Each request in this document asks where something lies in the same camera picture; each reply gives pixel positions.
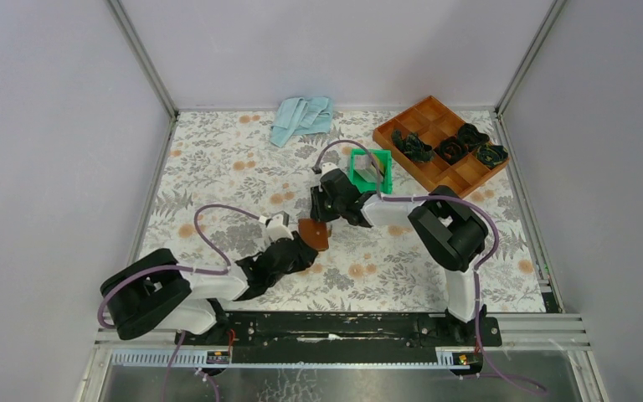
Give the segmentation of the brown leather card holder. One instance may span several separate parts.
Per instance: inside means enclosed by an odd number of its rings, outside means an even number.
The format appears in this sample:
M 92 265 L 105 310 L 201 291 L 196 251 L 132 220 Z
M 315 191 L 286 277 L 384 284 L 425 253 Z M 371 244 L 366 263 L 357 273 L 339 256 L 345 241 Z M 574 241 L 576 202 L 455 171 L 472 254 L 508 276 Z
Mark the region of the brown leather card holder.
M 314 250 L 321 252 L 329 249 L 330 235 L 326 223 L 311 218 L 299 219 L 297 231 L 302 240 Z

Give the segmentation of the silver credit card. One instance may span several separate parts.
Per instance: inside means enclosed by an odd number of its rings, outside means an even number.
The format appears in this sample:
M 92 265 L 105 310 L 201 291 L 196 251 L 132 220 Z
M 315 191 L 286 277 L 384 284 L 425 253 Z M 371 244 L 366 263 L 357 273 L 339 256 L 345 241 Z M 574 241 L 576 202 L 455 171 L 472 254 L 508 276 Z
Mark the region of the silver credit card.
M 378 170 L 373 164 L 373 158 L 368 155 L 356 155 L 353 161 L 353 171 L 360 178 L 369 183 L 375 183 L 378 180 Z

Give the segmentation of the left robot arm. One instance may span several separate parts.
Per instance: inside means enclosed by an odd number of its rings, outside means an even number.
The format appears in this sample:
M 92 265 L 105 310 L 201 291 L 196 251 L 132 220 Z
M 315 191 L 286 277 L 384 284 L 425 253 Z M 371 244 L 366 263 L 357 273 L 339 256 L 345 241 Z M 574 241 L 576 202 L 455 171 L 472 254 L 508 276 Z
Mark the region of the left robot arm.
M 310 268 L 317 256 L 297 232 L 232 265 L 188 267 L 169 249 L 154 250 L 102 283 L 97 319 L 121 340 L 170 329 L 215 344 L 227 325 L 217 302 L 262 296 L 284 276 Z

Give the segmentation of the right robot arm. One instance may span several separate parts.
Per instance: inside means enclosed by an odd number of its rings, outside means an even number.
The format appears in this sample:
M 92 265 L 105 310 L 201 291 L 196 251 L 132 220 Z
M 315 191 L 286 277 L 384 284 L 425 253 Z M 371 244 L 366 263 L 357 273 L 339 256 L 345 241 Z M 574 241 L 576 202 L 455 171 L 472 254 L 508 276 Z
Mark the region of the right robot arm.
M 337 165 L 314 167 L 318 184 L 311 188 L 310 217 L 351 226 L 411 228 L 432 259 L 445 271 L 449 289 L 446 311 L 448 337 L 466 345 L 480 333 L 476 319 L 482 309 L 477 278 L 470 264 L 485 249 L 489 229 L 478 213 L 449 187 L 440 185 L 422 196 L 392 196 L 362 192 Z

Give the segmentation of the green plastic basket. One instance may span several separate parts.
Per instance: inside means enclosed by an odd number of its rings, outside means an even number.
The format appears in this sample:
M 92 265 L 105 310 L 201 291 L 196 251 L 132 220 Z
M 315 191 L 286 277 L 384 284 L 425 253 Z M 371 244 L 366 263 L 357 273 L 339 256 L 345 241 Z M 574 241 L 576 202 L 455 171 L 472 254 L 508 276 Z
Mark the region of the green plastic basket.
M 393 192 L 392 155 L 388 150 L 372 149 L 373 159 L 361 148 L 351 150 L 349 178 L 359 191 L 377 190 L 380 186 L 382 193 Z

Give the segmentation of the dark rolled sock left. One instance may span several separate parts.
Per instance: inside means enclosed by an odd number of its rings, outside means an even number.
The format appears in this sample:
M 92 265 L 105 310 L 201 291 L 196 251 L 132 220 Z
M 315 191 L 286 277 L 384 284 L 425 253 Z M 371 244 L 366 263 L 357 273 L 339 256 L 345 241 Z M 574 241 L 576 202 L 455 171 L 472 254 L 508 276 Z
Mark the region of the dark rolled sock left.
M 426 163 L 434 158 L 434 148 L 422 142 L 415 132 L 404 136 L 400 130 L 394 130 L 391 134 L 393 145 L 405 155 L 411 162 Z

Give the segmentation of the dark rolled sock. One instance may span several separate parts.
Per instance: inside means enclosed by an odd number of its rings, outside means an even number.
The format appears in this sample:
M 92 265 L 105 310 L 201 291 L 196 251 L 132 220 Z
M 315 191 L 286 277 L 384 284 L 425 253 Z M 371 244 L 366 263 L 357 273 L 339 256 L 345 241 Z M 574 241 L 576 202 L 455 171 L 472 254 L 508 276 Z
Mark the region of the dark rolled sock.
M 489 169 L 494 169 L 502 165 L 509 158 L 509 153 L 505 147 L 490 143 L 485 143 L 479 146 L 473 152 L 473 155 L 479 162 Z
M 490 141 L 490 137 L 470 123 L 463 124 L 456 134 L 458 140 L 465 146 L 468 153 L 474 152 L 478 147 Z
M 448 137 L 435 148 L 435 153 L 449 165 L 454 165 L 464 158 L 468 151 L 457 137 Z
M 434 158 L 434 148 L 422 142 L 415 132 L 404 136 L 400 130 L 394 130 L 391 134 L 393 145 L 405 155 L 411 162 L 426 163 Z

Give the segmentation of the light blue cloth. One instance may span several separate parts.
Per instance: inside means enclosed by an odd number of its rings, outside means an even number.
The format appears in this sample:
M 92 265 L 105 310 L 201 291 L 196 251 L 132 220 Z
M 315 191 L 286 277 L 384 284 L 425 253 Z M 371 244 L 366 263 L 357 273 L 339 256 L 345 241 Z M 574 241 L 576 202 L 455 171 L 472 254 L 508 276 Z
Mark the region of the light blue cloth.
M 283 147 L 293 136 L 328 133 L 332 127 L 334 101 L 325 96 L 284 100 L 271 126 L 270 142 Z

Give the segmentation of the orange compartment tray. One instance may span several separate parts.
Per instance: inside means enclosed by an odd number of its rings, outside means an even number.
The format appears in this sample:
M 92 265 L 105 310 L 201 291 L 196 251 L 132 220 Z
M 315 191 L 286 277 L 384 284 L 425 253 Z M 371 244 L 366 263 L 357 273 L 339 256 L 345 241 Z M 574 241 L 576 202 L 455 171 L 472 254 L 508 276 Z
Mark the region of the orange compartment tray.
M 451 188 L 462 198 L 497 175 L 508 150 L 433 96 L 378 126 L 373 140 L 427 190 Z

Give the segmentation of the dark rolled sock middle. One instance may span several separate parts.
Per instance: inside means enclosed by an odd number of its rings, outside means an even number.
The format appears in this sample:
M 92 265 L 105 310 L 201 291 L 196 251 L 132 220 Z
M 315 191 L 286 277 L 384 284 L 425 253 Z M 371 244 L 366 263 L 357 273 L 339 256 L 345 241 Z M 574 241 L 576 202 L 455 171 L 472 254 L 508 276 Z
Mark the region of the dark rolled sock middle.
M 464 158 L 468 151 L 457 137 L 448 137 L 435 148 L 435 153 L 449 165 L 454 165 Z

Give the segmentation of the dark rolled sock top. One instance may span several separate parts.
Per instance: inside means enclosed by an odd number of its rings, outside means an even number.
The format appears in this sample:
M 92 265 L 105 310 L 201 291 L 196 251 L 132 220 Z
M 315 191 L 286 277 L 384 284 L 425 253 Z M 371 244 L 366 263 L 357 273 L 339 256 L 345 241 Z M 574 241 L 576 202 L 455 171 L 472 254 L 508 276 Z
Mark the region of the dark rolled sock top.
M 478 147 L 490 141 L 490 137 L 470 123 L 463 124 L 456 134 L 458 140 L 465 146 L 468 153 L 474 152 Z

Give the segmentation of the dark rolled sock right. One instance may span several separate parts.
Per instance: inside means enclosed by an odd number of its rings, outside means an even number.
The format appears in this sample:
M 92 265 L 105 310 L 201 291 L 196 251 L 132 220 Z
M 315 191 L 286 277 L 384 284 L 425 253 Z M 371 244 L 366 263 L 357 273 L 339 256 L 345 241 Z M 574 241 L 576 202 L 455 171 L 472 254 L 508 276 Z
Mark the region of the dark rolled sock right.
M 473 152 L 473 155 L 479 162 L 489 169 L 494 169 L 502 165 L 509 158 L 509 153 L 505 147 L 490 143 L 485 143 L 479 146 Z

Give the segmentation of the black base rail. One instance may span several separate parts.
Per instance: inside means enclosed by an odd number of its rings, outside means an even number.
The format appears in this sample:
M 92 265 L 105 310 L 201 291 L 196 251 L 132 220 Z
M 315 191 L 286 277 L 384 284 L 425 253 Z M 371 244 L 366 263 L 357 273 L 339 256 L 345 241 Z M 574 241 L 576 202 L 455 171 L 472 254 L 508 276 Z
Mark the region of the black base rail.
M 498 348 L 498 321 L 444 313 L 228 312 L 207 332 L 178 334 L 185 346 L 221 347 L 233 363 L 435 363 L 438 351 Z

